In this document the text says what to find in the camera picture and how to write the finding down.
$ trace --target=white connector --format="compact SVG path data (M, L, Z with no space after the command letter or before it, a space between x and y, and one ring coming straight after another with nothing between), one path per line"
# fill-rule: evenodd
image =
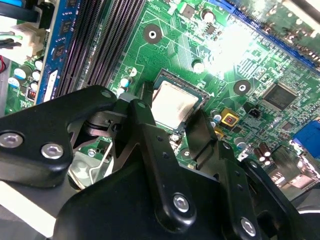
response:
M45 29L35 28L26 22L10 27L9 31L14 32L16 36L21 36L22 39L14 39L14 42L20 43L21 46L15 46L13 49L0 49L0 55L7 59L22 65L44 49Z

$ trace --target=small chip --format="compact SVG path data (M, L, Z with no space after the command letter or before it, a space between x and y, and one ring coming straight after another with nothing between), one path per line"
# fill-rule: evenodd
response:
M189 4L187 4L182 12L182 15L185 16L188 19L191 19L192 16L195 14L195 9L190 6Z
M69 32L70 30L70 27L72 25L72 21L71 20L66 20L66 21L63 21L61 26L60 26L60 35L63 35L63 34L66 34Z
M56 46L53 51L53 60L56 60L57 58L60 58L65 50L65 44L61 44L59 46Z
M25 94L27 91L27 88L25 86L20 86L20 93Z
M238 126L235 126L233 129L232 129L232 132L234 132L235 134L238 134L242 131L242 128L241 127L238 127Z
M216 30L216 29L215 29L214 26L209 26L208 29L206 30L206 33L209 34L209 35L211 35L211 34L214 33L215 30Z
M282 129L285 131L289 131L290 129L292 129L294 125L290 122L287 122L286 124L283 125Z
M67 7L75 7L77 5L77 0L67 0L66 6Z
M275 84L264 95L263 100L271 104L277 110L285 110L295 99L297 95L287 89L285 86Z
M109 147L109 145L110 145L109 142L101 140L101 141L99 141L98 146L96 147L96 149L98 149L101 154L105 154L105 152L106 152L107 148Z

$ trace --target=screw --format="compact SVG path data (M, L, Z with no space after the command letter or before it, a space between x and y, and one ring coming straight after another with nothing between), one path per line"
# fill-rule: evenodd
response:
M256 235L256 229L254 225L245 217L241 218L241 225L243 229L246 231L246 233L249 234L251 237L254 237Z
M257 164L256 164L254 161L251 161L250 164L251 164L251 166L254 167L255 169L258 168Z
M41 148L41 154L46 159L59 159L64 154L64 149L58 144L48 143Z
M93 158L95 155L96 155L96 151L95 150L93 150L93 149L89 149L88 150L88 156L89 157Z
M189 202L181 194L174 195L173 204L182 213L186 213L189 210Z
M0 146L8 149L14 149L24 142L22 136L15 132L7 132L0 135Z
M106 90L102 90L101 94L106 98L111 98L111 94L109 92L107 92Z
M223 146L226 148L226 149L231 149L230 145L226 142L223 143Z

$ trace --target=black plastic bracket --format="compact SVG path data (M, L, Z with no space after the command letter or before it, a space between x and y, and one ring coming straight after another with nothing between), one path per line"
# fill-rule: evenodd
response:
M1 118L0 138L14 133L22 143L10 148L0 145L0 179L39 188L61 184L84 121L96 112L111 110L116 100L106 88L92 86ZM62 156L45 157L46 144L61 146Z

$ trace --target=surface-mount component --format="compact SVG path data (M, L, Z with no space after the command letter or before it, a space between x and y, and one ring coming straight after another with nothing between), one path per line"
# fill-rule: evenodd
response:
M155 121L176 131L209 98L204 91L164 69L155 80L154 89L151 110Z
M320 157L320 122L314 120L304 126L293 136L293 141L304 148L314 157Z
M238 115L229 108L223 109L221 117L221 122L229 127L233 127L239 121Z
M276 110L285 110L297 97L297 94L283 84L273 84L263 95L263 101Z

